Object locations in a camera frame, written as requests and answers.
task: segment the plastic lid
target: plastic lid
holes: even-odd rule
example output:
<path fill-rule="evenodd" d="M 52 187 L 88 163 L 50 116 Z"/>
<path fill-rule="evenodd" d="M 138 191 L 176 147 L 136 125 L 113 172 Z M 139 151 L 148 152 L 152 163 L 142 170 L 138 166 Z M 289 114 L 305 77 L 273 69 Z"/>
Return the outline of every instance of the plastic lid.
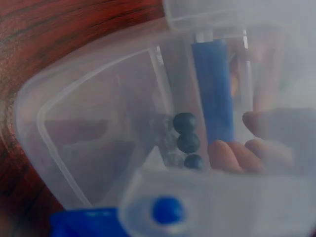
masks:
<path fill-rule="evenodd" d="M 203 26 L 247 26 L 262 23 L 302 21 L 315 7 L 312 1 L 299 0 L 165 0 L 164 9 L 174 29 Z"/>

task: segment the finger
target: finger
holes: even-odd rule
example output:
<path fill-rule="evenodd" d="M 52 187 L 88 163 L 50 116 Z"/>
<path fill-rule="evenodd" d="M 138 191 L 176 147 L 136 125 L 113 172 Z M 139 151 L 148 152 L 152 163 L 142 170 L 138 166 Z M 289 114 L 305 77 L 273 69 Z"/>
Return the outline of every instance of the finger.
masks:
<path fill-rule="evenodd" d="M 290 147 L 312 145 L 316 139 L 316 111 L 314 109 L 273 109 L 247 112 L 242 117 L 253 135 L 278 140 Z"/>
<path fill-rule="evenodd" d="M 208 146 L 208 155 L 212 168 L 228 172 L 242 172 L 242 168 L 227 143 L 215 141 Z"/>
<path fill-rule="evenodd" d="M 268 172 L 273 170 L 273 173 L 283 173 L 294 170 L 295 162 L 292 152 L 281 144 L 266 144 L 253 139 L 246 142 L 245 147 L 263 161 Z"/>
<path fill-rule="evenodd" d="M 262 173 L 263 163 L 249 149 L 237 142 L 228 142 L 228 146 L 232 149 L 240 167 L 251 173 Z"/>

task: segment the fingertip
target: fingertip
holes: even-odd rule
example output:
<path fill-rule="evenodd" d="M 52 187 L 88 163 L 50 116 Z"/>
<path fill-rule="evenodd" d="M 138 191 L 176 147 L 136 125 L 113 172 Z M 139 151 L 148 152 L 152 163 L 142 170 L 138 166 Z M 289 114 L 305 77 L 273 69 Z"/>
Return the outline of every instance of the fingertip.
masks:
<path fill-rule="evenodd" d="M 208 155 L 211 167 L 223 171 L 243 172 L 232 149 L 224 141 L 214 141 L 208 146 Z"/>
<path fill-rule="evenodd" d="M 263 173 L 263 163 L 252 151 L 238 142 L 228 142 L 228 146 L 232 149 L 243 170 L 250 173 Z"/>

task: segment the blue knob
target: blue knob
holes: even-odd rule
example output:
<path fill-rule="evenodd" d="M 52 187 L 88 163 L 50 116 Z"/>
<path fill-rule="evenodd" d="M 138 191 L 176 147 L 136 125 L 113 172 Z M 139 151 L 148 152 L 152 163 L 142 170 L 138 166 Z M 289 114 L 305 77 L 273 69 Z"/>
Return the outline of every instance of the blue knob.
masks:
<path fill-rule="evenodd" d="M 152 217 L 161 225 L 177 224 L 185 219 L 185 210 L 178 199 L 160 197 L 153 205 Z"/>

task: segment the wooden table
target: wooden table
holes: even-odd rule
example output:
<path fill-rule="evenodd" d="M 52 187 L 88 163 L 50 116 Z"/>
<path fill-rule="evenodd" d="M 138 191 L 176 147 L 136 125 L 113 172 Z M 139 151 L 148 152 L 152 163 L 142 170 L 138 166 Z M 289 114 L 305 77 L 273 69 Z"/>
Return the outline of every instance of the wooden table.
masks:
<path fill-rule="evenodd" d="M 0 0 L 0 236 L 49 233 L 62 210 L 17 143 L 16 92 L 32 75 L 111 32 L 163 17 L 161 0 Z"/>

